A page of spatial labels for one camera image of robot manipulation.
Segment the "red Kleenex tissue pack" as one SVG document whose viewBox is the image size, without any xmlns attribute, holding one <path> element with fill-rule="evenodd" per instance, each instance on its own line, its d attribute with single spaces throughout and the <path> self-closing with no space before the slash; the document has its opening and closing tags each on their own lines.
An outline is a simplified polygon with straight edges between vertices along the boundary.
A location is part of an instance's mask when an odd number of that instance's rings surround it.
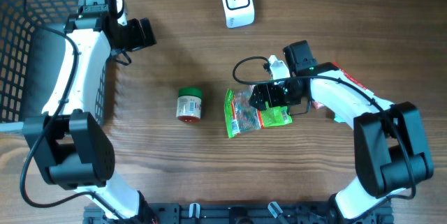
<svg viewBox="0 0 447 224">
<path fill-rule="evenodd" d="M 315 100 L 313 100 L 312 101 L 312 105 L 314 106 L 314 108 L 315 109 L 321 109 L 321 108 L 323 108 L 323 107 L 325 107 L 325 105 L 323 105 L 322 103 L 320 103 L 320 102 L 317 102 L 317 101 L 315 101 Z"/>
</svg>

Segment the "mint green wipes pack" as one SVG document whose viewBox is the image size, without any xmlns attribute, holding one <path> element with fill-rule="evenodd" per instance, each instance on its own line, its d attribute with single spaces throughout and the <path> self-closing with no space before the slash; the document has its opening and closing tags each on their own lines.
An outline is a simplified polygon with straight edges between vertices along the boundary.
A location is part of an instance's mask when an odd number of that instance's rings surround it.
<svg viewBox="0 0 447 224">
<path fill-rule="evenodd" d="M 334 121 L 336 121 L 337 123 L 345 123 L 345 120 L 342 119 L 338 114 L 334 116 Z"/>
</svg>

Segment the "red stick packet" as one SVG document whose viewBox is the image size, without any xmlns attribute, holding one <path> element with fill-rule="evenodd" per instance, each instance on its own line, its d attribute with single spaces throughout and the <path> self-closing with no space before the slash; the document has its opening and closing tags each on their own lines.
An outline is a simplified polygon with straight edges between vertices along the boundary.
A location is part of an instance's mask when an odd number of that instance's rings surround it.
<svg viewBox="0 0 447 224">
<path fill-rule="evenodd" d="M 341 70 L 341 72 L 343 72 L 343 74 L 345 75 L 346 78 L 348 78 L 352 83 L 354 83 L 355 85 L 357 85 L 358 87 L 360 87 L 363 91 L 366 92 L 366 94 L 369 94 L 371 96 L 374 95 L 374 92 L 369 90 L 367 87 L 365 87 L 364 85 L 362 85 L 359 81 L 357 81 L 355 78 L 353 78 L 351 75 L 349 75 L 339 64 L 337 64 L 336 62 L 332 62 L 332 64 L 334 64 L 336 67 L 338 67 L 338 69 Z"/>
</svg>

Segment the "green gummy candy bag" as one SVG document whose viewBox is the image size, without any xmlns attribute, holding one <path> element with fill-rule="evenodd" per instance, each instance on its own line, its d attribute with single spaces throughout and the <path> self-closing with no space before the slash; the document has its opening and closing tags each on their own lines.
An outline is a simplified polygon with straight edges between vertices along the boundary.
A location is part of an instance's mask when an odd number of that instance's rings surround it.
<svg viewBox="0 0 447 224">
<path fill-rule="evenodd" d="M 271 107 L 258 110 L 249 104 L 253 89 L 233 91 L 228 89 L 224 99 L 224 115 L 229 138 L 252 130 L 285 126 L 293 122 L 287 107 Z"/>
</svg>

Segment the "green lid spice jar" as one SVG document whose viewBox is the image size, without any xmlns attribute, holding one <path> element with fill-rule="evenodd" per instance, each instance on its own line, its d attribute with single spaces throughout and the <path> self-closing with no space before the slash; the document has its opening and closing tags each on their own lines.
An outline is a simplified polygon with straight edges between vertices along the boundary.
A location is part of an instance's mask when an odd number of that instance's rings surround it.
<svg viewBox="0 0 447 224">
<path fill-rule="evenodd" d="M 195 87 L 179 90 L 176 117 L 185 123 L 199 122 L 202 112 L 202 91 Z"/>
</svg>

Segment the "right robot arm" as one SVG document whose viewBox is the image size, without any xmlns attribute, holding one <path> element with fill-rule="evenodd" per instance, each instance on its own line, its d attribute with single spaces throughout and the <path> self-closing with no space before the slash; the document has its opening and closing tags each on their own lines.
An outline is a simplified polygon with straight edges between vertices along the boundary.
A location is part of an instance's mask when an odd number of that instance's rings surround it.
<svg viewBox="0 0 447 224">
<path fill-rule="evenodd" d="M 283 49 L 285 59 L 267 59 L 271 80 L 255 82 L 249 99 L 258 110 L 298 105 L 303 98 L 340 116 L 352 129 L 355 179 L 327 202 L 309 207 L 300 217 L 324 223 L 357 223 L 367 217 L 383 222 L 382 208 L 402 191 L 411 200 L 416 186 L 431 179 L 434 165 L 417 107 L 381 99 L 337 64 L 318 64 L 305 40 Z"/>
</svg>

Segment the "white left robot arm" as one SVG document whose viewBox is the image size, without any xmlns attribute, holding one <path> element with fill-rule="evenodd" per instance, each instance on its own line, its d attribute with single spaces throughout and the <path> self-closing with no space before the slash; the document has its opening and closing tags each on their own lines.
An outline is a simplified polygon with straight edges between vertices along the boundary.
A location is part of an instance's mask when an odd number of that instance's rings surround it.
<svg viewBox="0 0 447 224">
<path fill-rule="evenodd" d="M 111 223 L 157 223 L 142 193 L 116 172 L 113 145 L 95 118 L 106 61 L 154 45 L 149 20 L 128 20 L 124 0 L 84 0 L 60 36 L 65 51 L 52 95 L 39 117 L 24 121 L 27 161 L 47 184 L 88 197 Z"/>
</svg>

